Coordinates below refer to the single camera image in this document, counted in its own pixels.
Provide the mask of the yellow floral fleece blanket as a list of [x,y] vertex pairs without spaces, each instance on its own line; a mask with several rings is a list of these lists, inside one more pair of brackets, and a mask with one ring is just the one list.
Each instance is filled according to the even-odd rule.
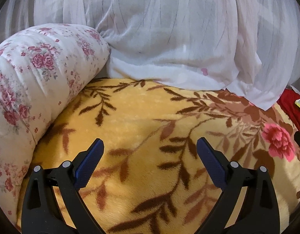
[[226,90],[188,91],[153,81],[92,80],[39,141],[32,165],[55,168],[103,140],[85,204],[107,233],[194,233],[221,190],[200,137],[245,168],[268,169],[287,227],[300,190],[296,126],[279,105],[263,111]]

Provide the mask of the red blanket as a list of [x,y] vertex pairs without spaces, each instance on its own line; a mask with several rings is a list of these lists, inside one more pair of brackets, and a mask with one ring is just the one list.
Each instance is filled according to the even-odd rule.
[[300,95],[292,89],[285,89],[277,103],[281,109],[289,116],[300,132],[300,108],[295,104],[300,99]]

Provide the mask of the floral white bolster pillow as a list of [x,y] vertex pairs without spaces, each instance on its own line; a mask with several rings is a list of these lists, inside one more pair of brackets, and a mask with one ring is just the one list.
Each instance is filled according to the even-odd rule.
[[0,44],[0,207],[11,223],[38,141],[109,54],[97,30],[76,24],[30,27]]

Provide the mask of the white sheer mosquito net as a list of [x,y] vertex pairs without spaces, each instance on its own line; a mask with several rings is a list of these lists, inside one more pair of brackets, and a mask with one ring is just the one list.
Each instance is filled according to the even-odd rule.
[[0,43],[45,23],[96,29],[111,78],[226,89],[264,110],[287,86],[300,92],[297,0],[7,0]]

